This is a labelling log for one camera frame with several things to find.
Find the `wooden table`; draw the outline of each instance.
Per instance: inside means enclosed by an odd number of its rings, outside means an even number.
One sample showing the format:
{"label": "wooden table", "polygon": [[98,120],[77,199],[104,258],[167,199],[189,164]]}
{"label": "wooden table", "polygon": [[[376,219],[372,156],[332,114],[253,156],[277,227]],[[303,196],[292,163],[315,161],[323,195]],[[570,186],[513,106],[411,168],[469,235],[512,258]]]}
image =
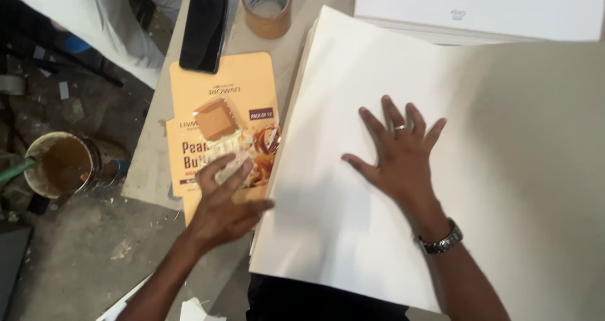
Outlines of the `wooden table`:
{"label": "wooden table", "polygon": [[[271,54],[277,102],[281,113],[285,113],[289,102],[294,81],[293,75],[298,69],[307,31],[311,28],[323,5],[328,5],[349,15],[353,12],[353,0],[292,0],[290,30],[280,39],[265,40],[254,35],[247,27],[245,10],[240,0],[223,54],[259,51]],[[147,120],[122,189],[124,197],[170,209],[182,209],[182,201],[171,199],[168,195],[171,179],[165,124],[166,121],[174,118],[168,68],[173,62],[178,61],[181,52],[188,7],[189,0],[183,0],[181,5],[183,10],[178,14],[160,81],[155,89]]]}

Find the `black smartphone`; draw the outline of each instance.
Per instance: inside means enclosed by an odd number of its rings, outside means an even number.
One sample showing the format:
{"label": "black smartphone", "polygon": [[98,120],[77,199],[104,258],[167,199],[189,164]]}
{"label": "black smartphone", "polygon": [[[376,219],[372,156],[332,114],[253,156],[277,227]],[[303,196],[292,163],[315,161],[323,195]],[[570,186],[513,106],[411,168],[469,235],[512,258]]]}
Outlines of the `black smartphone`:
{"label": "black smartphone", "polygon": [[183,69],[216,74],[229,0],[191,0],[178,61]]}

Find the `person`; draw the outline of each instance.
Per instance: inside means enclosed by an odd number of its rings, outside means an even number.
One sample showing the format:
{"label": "person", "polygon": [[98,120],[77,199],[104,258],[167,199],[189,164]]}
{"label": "person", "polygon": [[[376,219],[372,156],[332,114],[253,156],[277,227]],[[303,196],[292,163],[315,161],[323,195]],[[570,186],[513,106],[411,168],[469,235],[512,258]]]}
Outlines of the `person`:
{"label": "person", "polygon": [[[429,155],[446,121],[438,120],[425,134],[426,124],[413,104],[405,107],[410,120],[407,125],[388,96],[382,98],[382,105],[397,127],[394,133],[389,133],[366,108],[359,109],[361,118],[376,136],[381,151],[378,165],[365,163],[351,154],[344,154],[342,159],[397,202],[424,242],[439,242],[452,228],[431,185]],[[201,256],[242,237],[260,220],[263,211],[273,208],[274,203],[269,200],[242,204],[231,200],[252,169],[250,161],[226,183],[217,186],[213,180],[215,173],[232,159],[233,155],[224,156],[197,175],[202,199],[191,224],[118,321],[164,320]],[[442,309],[452,321],[509,320],[494,288],[461,243],[445,252],[427,255],[427,262],[433,269],[431,274]],[[257,274],[252,274],[248,297],[248,320],[407,320],[405,306],[327,286]]]}
{"label": "person", "polygon": [[[155,89],[164,55],[137,22],[128,0],[21,0]],[[172,22],[183,0],[152,0]]]}

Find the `dark trousers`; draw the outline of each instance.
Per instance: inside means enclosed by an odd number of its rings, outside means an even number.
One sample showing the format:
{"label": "dark trousers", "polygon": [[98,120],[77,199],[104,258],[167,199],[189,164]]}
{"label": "dark trousers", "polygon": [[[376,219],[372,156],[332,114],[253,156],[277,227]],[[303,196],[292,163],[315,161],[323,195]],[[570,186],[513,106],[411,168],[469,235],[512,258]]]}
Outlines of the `dark trousers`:
{"label": "dark trousers", "polygon": [[401,320],[408,307],[306,282],[251,274],[248,321]]}

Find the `white cloth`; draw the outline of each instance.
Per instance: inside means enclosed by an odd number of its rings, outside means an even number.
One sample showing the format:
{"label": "white cloth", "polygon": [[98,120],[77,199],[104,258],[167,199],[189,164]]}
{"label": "white cloth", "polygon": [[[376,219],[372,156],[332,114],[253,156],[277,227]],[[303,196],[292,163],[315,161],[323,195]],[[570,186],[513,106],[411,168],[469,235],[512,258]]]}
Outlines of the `white cloth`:
{"label": "white cloth", "polygon": [[[21,0],[155,89],[164,55],[137,22],[128,0]],[[152,0],[176,22],[183,0]]]}

